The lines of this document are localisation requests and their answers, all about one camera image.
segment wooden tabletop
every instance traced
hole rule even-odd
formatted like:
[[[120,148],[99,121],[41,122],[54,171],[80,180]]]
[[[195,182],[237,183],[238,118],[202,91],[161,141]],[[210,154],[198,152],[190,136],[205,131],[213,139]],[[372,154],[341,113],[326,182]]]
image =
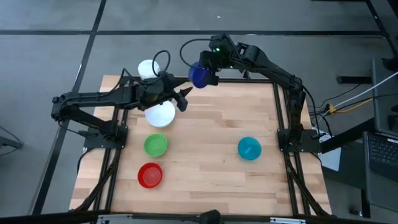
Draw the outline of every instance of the wooden tabletop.
[[[109,91],[118,78],[105,75],[101,91]],[[187,110],[176,108],[173,123],[162,129],[149,125],[143,111],[129,112],[129,134],[121,153],[111,211],[186,214],[217,209],[225,215],[291,216],[286,170],[277,143],[272,85],[220,83],[194,88],[187,100]],[[109,120],[112,113],[112,107],[96,108],[94,115]],[[310,128],[306,105],[302,123]],[[169,142],[167,152],[156,158],[144,152],[146,137],[154,133],[164,134]],[[255,161],[245,161],[238,155],[238,142],[246,136],[262,145],[262,154]],[[82,159],[70,208],[79,206],[97,184],[103,155],[104,149],[94,149]],[[301,158],[306,186],[330,212],[318,159],[306,153],[301,153]],[[147,162],[158,163],[164,172],[162,182],[154,189],[145,189],[137,181],[139,168]],[[303,212],[299,192],[296,186],[298,207]]]

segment white cup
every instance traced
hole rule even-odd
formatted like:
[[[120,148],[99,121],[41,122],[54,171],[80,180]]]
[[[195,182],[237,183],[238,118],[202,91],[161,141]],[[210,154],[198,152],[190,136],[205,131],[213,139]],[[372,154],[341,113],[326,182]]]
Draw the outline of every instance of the white cup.
[[[170,101],[145,110],[145,119],[156,128],[167,127],[175,117],[175,108]]]
[[[156,74],[158,74],[160,72],[160,67],[157,62],[154,63],[154,69],[155,69]],[[147,79],[147,78],[156,78],[156,75],[152,71],[152,60],[151,59],[143,60],[138,65],[138,74],[142,80]]]

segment blue cup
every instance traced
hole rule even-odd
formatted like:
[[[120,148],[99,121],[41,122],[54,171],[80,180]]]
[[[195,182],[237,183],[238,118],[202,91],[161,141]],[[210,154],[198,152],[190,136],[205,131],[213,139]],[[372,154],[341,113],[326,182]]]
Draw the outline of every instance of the blue cup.
[[[207,86],[206,76],[210,75],[210,71],[203,68],[199,62],[193,64],[194,68],[190,68],[188,78],[196,88],[204,88]]]
[[[255,160],[261,155],[261,144],[252,137],[242,138],[238,144],[238,152],[243,159]]]

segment red cup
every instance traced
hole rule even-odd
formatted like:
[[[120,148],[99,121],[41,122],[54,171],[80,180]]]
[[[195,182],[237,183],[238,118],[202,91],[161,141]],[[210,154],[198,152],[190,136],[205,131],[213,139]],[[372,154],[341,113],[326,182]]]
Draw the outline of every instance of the red cup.
[[[147,189],[158,186],[162,178],[162,168],[154,162],[144,164],[138,171],[138,182]]]

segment yellow cable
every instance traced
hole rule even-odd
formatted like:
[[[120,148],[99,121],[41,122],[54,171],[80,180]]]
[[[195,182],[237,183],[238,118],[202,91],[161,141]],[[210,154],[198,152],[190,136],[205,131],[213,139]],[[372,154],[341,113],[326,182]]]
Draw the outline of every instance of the yellow cable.
[[[368,102],[370,102],[370,101],[372,101],[373,99],[368,99],[368,100],[366,100],[366,101],[364,101],[364,102],[362,102],[362,103],[360,103],[360,104],[358,104],[358,105],[356,105],[356,106],[353,106],[352,108],[350,108],[350,109],[347,109],[347,110],[340,110],[340,111],[336,111],[336,113],[347,113],[347,112],[349,112],[349,111],[351,111],[351,110],[353,110],[353,109],[356,109],[356,108],[359,108],[360,106],[362,106],[362,105],[364,105],[365,103],[368,103]]]

